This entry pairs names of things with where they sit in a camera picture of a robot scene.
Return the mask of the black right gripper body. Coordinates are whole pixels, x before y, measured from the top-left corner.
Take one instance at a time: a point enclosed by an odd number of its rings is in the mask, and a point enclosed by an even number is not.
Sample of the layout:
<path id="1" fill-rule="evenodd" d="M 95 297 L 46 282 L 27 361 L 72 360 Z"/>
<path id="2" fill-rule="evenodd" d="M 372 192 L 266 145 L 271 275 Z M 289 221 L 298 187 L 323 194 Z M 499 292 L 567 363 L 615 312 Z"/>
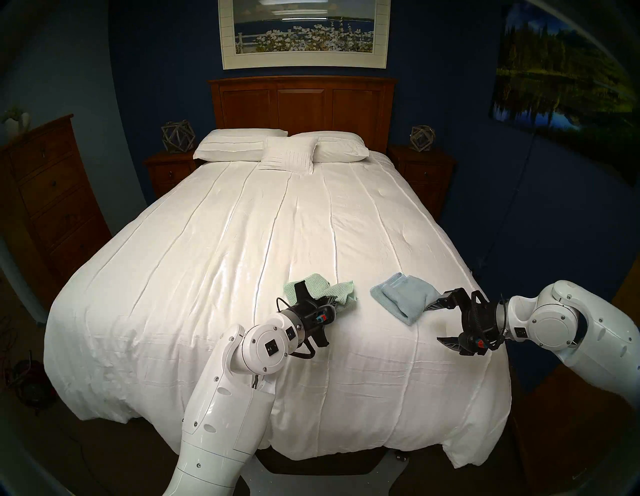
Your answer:
<path id="1" fill-rule="evenodd" d="M 458 337 L 462 355 L 483 356 L 497 349 L 499 327 L 497 303 L 488 301 L 480 290 L 472 292 L 469 302 L 461 307 L 463 331 Z"/>

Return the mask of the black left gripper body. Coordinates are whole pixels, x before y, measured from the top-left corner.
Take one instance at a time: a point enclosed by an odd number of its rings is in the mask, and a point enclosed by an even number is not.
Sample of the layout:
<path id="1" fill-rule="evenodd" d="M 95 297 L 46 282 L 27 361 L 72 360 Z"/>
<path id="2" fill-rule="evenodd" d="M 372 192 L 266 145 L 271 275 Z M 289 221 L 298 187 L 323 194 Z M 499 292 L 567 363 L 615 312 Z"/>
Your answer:
<path id="1" fill-rule="evenodd" d="M 313 341 L 316 347 L 328 347 L 325 326 L 335 321 L 335 299 L 305 299 L 291 306 L 291 311 L 301 321 L 303 343 Z"/>

